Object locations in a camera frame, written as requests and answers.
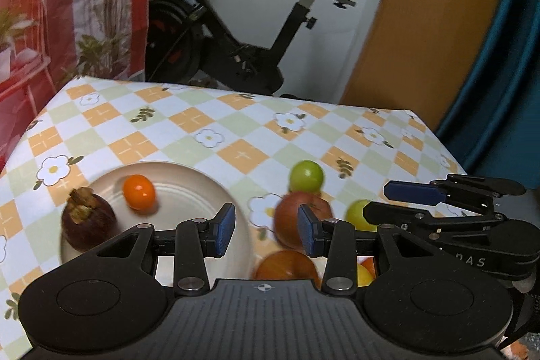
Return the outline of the red apple behind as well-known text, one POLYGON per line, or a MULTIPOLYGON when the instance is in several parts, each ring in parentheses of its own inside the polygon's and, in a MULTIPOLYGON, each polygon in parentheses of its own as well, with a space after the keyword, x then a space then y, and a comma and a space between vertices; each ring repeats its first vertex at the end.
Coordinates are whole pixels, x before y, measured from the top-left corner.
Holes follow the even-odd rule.
POLYGON ((319 220, 333 217, 329 203, 318 195, 307 192, 285 195, 275 209, 274 232, 277 240, 289 249, 302 249, 297 231, 297 210, 301 205, 307 205, 319 220))

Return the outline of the beige round plate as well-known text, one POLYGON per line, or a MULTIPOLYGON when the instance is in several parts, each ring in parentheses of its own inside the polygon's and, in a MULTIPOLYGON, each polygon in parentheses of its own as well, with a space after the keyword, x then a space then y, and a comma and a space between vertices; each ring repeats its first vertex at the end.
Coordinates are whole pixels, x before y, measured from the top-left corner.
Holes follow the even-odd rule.
POLYGON ((147 222, 157 230, 174 229, 193 218, 211 218, 226 203, 235 206, 235 229, 225 256, 207 258, 210 283, 217 279, 248 279, 253 269, 254 252, 248 221, 238 202, 217 182, 195 169, 179 164, 141 162, 116 168, 89 184, 104 198, 116 214, 121 232, 147 222), (132 174, 141 174, 154 185, 157 206, 148 215, 139 215, 128 207, 123 184, 132 174))

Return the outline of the green fruit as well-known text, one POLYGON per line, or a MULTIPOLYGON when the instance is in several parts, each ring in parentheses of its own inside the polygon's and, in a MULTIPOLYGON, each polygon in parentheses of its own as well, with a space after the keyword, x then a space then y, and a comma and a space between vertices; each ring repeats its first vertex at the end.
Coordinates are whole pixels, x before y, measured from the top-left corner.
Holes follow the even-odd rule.
POLYGON ((290 171, 289 191, 319 193, 324 179, 324 172, 319 164, 310 160, 301 161, 290 171))
POLYGON ((344 220, 354 225, 356 230, 375 232, 377 225, 369 223, 364 217, 364 208, 370 200, 360 199, 351 203, 348 207, 344 220))

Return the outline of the checkered floral tablecloth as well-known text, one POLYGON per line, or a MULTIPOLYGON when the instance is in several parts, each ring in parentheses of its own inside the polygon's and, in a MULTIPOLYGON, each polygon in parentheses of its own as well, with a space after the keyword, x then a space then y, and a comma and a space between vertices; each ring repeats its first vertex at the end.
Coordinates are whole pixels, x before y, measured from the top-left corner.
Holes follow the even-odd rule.
POLYGON ((262 257, 277 247, 272 215, 303 160, 322 168, 322 197, 336 217, 355 200, 382 199, 390 180, 424 183, 461 172, 411 111, 72 80, 32 121, 1 174, 2 358, 29 347, 15 318, 18 296, 58 266, 59 216, 72 188, 141 161, 194 168, 231 193, 262 257))

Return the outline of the red floral curtain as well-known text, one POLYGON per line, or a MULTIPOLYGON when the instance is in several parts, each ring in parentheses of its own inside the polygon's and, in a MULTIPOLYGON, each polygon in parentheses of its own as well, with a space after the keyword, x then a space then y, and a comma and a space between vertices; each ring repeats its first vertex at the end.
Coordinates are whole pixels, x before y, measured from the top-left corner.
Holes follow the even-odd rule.
POLYGON ((1 0, 1 157, 70 80, 142 80, 149 0, 1 0))

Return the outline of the teal blue curtain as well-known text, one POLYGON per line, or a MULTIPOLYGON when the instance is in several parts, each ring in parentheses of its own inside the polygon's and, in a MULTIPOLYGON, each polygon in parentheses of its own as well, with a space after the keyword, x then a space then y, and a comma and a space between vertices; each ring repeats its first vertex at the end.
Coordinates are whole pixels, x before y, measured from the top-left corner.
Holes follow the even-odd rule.
POLYGON ((500 0, 436 131, 470 174, 539 186, 539 0, 500 0))

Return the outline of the yellow lemon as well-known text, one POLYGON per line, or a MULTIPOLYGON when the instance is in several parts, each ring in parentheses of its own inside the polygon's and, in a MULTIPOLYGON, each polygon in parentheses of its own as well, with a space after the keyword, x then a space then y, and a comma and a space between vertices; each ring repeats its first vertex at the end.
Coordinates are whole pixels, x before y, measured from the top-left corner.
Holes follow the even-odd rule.
POLYGON ((367 287, 374 280, 373 274, 362 264, 357 265, 357 283, 359 287, 367 287))

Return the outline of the large red apple front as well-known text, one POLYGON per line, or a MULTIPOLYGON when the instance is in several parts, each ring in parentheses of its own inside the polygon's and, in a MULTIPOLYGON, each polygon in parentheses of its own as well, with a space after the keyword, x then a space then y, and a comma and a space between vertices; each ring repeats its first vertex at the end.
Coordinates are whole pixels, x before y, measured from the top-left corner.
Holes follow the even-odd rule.
POLYGON ((319 289, 321 280, 315 264, 295 250, 279 250, 258 264, 252 274, 254 280, 312 280, 319 289))

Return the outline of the wooden door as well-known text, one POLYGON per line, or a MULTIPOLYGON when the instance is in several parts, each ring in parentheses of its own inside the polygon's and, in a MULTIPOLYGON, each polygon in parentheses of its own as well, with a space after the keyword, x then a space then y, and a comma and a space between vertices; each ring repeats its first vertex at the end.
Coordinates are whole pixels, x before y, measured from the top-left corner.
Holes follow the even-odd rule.
POLYGON ((341 102, 414 111, 436 129, 480 52, 499 0, 381 0, 341 102))

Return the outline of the dark purple mangosteen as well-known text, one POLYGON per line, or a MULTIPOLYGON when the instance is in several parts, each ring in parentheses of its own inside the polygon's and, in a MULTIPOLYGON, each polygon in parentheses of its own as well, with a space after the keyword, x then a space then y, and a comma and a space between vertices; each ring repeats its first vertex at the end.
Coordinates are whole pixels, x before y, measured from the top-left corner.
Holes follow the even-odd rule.
POLYGON ((112 238, 118 231, 110 204, 90 187, 74 188, 61 215, 62 236, 79 252, 85 252, 112 238))

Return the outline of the green fruit near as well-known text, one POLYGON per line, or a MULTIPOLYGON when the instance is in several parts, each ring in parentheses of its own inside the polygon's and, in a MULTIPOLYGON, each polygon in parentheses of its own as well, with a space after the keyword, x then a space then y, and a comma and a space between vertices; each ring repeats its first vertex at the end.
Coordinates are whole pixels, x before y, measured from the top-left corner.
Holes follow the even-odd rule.
POLYGON ((344 220, 354 225, 356 230, 375 232, 377 225, 369 223, 364 217, 364 208, 370 200, 360 199, 351 203, 348 207, 344 220))

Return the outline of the small orange mandarin right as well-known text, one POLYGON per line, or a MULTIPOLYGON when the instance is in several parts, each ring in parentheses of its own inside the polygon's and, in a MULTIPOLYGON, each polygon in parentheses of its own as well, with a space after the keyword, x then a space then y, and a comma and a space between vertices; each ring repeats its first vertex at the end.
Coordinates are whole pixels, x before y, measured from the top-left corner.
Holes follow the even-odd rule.
POLYGON ((366 268, 367 271, 369 271, 374 279, 377 277, 373 257, 366 258, 361 264, 366 268))

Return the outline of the green fruit far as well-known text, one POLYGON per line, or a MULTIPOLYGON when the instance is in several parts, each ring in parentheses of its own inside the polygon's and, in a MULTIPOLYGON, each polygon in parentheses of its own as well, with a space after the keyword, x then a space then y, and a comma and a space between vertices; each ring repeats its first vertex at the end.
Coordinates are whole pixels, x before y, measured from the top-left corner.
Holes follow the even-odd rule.
POLYGON ((319 193, 324 179, 324 172, 319 164, 310 160, 301 161, 290 171, 289 191, 319 193))

